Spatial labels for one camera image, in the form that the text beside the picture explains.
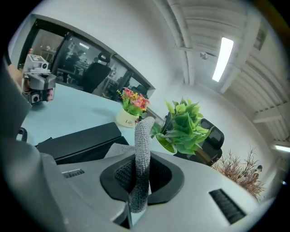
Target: dried plant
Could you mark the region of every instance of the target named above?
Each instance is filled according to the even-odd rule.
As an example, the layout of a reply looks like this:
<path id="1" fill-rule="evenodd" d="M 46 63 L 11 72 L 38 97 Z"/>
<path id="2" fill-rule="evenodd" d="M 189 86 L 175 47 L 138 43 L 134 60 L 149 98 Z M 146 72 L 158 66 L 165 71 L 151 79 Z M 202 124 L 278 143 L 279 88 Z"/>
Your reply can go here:
<path id="1" fill-rule="evenodd" d="M 237 156 L 233 156 L 231 150 L 228 154 L 227 158 L 222 156 L 219 162 L 213 164 L 212 168 L 242 186 L 255 197 L 260 195 L 265 188 L 263 188 L 263 184 L 258 180 L 258 174 L 255 172 L 258 162 L 258 160 L 254 161 L 255 148 L 250 147 L 245 163 L 241 163 Z"/>

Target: flower pot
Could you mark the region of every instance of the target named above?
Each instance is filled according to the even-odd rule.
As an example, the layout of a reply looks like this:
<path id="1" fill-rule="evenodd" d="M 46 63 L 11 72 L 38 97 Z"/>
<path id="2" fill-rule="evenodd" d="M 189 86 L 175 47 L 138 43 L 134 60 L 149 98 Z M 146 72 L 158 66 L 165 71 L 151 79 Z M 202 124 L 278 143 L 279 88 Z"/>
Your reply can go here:
<path id="1" fill-rule="evenodd" d="M 135 128 L 135 121 L 138 118 L 138 116 L 131 115 L 127 113 L 123 108 L 116 116 L 116 121 L 121 126 L 125 126 L 128 128 Z"/>
<path id="2" fill-rule="evenodd" d="M 159 141 L 157 140 L 156 136 L 154 136 L 154 138 L 151 141 L 151 150 L 152 151 L 157 151 L 157 152 L 161 152 L 161 153 L 165 153 L 165 154 L 169 154 L 169 155 L 174 155 L 176 154 L 176 152 L 172 153 L 170 151 L 168 151 L 166 148 L 164 148 Z"/>

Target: ceiling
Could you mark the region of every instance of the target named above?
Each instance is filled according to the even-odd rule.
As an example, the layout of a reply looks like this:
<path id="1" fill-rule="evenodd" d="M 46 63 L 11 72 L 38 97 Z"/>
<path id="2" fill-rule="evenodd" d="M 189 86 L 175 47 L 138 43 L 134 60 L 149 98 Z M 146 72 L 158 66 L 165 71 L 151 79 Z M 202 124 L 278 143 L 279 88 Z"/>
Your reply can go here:
<path id="1" fill-rule="evenodd" d="M 237 95 L 252 113 L 254 124 L 265 125 L 272 140 L 287 142 L 288 63 L 278 38 L 261 14 L 241 0 L 153 1 L 158 2 L 159 9 L 168 10 L 181 37 L 182 44 L 174 38 L 177 49 L 187 56 L 187 72 L 191 75 L 189 81 L 184 78 L 185 83 L 199 82 L 222 95 Z M 166 12 L 160 11 L 170 24 Z M 216 82 L 212 76 L 223 36 L 233 40 L 234 46 L 226 70 Z M 208 53 L 208 58 L 201 59 L 201 52 Z"/>

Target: fluorescent light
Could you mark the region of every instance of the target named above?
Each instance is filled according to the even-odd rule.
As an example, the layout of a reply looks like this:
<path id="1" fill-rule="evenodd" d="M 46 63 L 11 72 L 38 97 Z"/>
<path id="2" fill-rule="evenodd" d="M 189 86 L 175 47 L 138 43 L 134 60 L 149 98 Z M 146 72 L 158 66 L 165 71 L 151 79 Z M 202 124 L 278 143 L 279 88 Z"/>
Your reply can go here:
<path id="1" fill-rule="evenodd" d="M 80 43 L 80 45 L 81 45 L 82 47 L 86 48 L 86 49 L 89 49 L 89 48 L 90 48 L 90 47 L 84 45 L 83 43 Z"/>
<path id="2" fill-rule="evenodd" d="M 282 150 L 282 151 L 290 152 L 290 147 L 284 147 L 284 146 L 275 145 L 275 148 L 277 150 Z"/>
<path id="3" fill-rule="evenodd" d="M 227 66 L 227 62 L 230 58 L 232 47 L 234 45 L 234 41 L 222 37 L 222 45 L 221 50 L 219 51 L 219 56 L 217 60 L 216 70 L 214 70 L 213 80 L 219 82 L 222 77 L 223 72 Z"/>

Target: vent grille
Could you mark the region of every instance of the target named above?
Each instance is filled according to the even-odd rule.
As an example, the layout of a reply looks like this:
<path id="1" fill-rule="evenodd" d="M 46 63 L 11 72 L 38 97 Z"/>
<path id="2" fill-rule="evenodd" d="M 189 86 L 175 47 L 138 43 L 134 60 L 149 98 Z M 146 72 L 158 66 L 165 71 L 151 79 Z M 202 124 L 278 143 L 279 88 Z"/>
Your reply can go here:
<path id="1" fill-rule="evenodd" d="M 65 178 L 71 178 L 71 177 L 78 176 L 78 175 L 81 175 L 84 173 L 85 172 L 81 169 L 76 169 L 76 170 L 72 170 L 72 171 L 68 171 L 68 172 L 62 172 L 62 174 Z"/>
<path id="2" fill-rule="evenodd" d="M 232 199 L 229 198 L 229 196 L 225 194 L 222 189 L 211 191 L 209 194 L 212 196 L 213 200 L 230 224 L 245 217 L 246 214 L 233 202 Z"/>

